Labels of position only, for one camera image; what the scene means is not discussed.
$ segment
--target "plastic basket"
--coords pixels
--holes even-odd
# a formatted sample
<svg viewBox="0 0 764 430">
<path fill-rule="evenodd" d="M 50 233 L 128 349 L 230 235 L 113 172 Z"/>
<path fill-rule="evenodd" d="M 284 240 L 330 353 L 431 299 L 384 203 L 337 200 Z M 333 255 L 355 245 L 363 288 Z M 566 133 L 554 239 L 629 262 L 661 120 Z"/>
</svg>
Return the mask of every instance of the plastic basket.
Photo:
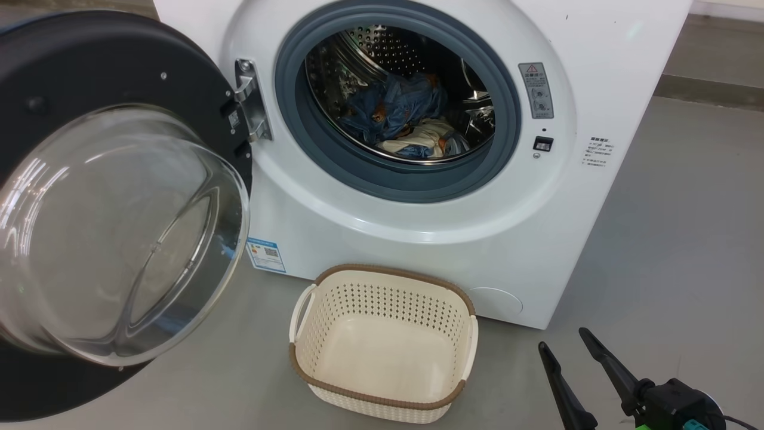
<svg viewBox="0 0 764 430">
<path fill-rule="evenodd" d="M 425 424 L 442 417 L 464 388 L 478 320 L 469 297 L 450 282 L 350 264 L 322 273 L 303 292 L 289 335 L 294 369 L 322 400 Z"/>
</svg>

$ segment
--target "white machine body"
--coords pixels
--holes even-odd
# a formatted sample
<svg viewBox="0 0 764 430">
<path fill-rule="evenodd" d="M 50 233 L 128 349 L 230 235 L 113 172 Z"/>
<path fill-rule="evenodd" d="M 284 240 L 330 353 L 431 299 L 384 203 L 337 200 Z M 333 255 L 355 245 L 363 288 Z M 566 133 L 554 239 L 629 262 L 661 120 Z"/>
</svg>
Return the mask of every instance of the white machine body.
<svg viewBox="0 0 764 430">
<path fill-rule="evenodd" d="M 300 20 L 329 2 L 154 2 L 161 21 L 195 41 L 232 82 L 235 59 L 251 59 L 257 69 L 273 138 L 253 143 L 249 236 L 278 249 L 278 259 L 262 267 L 305 279 L 347 262 L 408 269 L 460 285 L 481 316 L 541 329 L 691 4 L 422 0 L 490 45 L 511 74 L 523 121 L 515 152 L 493 180 L 453 200 L 411 204 L 334 179 L 284 122 L 274 88 L 277 56 Z M 545 67 L 553 119 L 533 119 L 523 85 L 528 70 L 520 64 L 534 63 Z M 534 150 L 540 135 L 554 139 L 551 151 Z"/>
</svg>

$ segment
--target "label sticker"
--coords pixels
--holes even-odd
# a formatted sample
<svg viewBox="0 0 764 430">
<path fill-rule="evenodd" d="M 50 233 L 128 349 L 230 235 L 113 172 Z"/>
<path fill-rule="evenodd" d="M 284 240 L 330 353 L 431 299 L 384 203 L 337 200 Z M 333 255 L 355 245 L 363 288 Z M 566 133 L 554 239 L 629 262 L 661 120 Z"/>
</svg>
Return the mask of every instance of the label sticker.
<svg viewBox="0 0 764 430">
<path fill-rule="evenodd" d="M 231 112 L 231 115 L 228 116 L 228 122 L 231 123 L 231 128 L 235 129 L 236 126 L 239 125 L 238 112 Z"/>
<path fill-rule="evenodd" d="M 546 80 L 546 72 L 543 63 L 521 63 L 520 74 L 526 84 L 528 100 L 530 100 L 530 112 L 534 119 L 551 119 L 555 117 L 555 109 L 552 107 L 552 92 L 549 91 L 549 82 Z"/>
<path fill-rule="evenodd" d="M 610 139 L 591 138 L 584 148 L 581 164 L 591 168 L 605 168 L 613 157 L 614 149 L 615 146 L 610 143 Z"/>
<path fill-rule="evenodd" d="M 287 273 L 281 260 L 279 246 L 276 243 L 248 237 L 247 252 L 249 252 L 249 258 L 252 259 L 252 265 L 256 269 Z"/>
</svg>

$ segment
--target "clothes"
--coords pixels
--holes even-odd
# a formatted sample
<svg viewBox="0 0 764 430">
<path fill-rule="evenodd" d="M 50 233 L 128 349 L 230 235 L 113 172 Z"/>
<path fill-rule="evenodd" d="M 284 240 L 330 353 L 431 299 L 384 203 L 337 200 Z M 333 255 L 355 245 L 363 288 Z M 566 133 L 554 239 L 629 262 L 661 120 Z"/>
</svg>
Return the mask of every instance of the clothes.
<svg viewBox="0 0 764 430">
<path fill-rule="evenodd" d="M 443 118 L 423 119 L 419 125 L 414 127 L 411 134 L 380 142 L 377 147 L 408 158 L 441 158 L 443 149 L 438 144 L 441 137 L 454 134 L 458 135 L 458 133 L 454 133 L 451 124 L 448 124 Z M 413 146 L 424 147 L 430 151 L 411 148 Z"/>
<path fill-rule="evenodd" d="M 406 158 L 430 158 L 432 157 L 432 148 L 421 145 L 408 145 L 396 154 Z"/>
<path fill-rule="evenodd" d="M 348 99 L 350 114 L 339 119 L 351 134 L 369 145 L 400 137 L 422 119 L 438 118 L 446 93 L 435 75 L 415 73 L 410 78 L 387 75 L 385 84 L 373 83 Z"/>
<path fill-rule="evenodd" d="M 462 152 L 470 150 L 470 145 L 467 143 L 467 139 L 457 133 L 449 132 L 438 140 L 438 146 L 443 151 L 444 157 L 451 157 L 453 155 L 459 155 Z"/>
</svg>

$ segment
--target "blue clothing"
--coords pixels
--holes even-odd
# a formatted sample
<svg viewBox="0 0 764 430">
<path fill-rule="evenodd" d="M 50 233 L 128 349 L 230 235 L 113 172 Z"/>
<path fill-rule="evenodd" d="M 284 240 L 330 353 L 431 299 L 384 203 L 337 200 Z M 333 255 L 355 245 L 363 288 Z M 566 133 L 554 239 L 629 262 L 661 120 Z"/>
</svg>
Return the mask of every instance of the blue clothing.
<svg viewBox="0 0 764 430">
<path fill-rule="evenodd" d="M 432 155 L 432 148 L 427 148 L 422 145 L 408 145 L 396 152 L 396 154 L 407 158 L 428 158 Z"/>
<path fill-rule="evenodd" d="M 407 125 L 440 117 L 447 96 L 439 80 L 434 81 L 433 86 L 424 73 L 410 78 L 389 74 L 384 85 L 372 83 L 350 96 L 351 114 L 339 122 L 369 145 L 395 138 Z"/>
</svg>

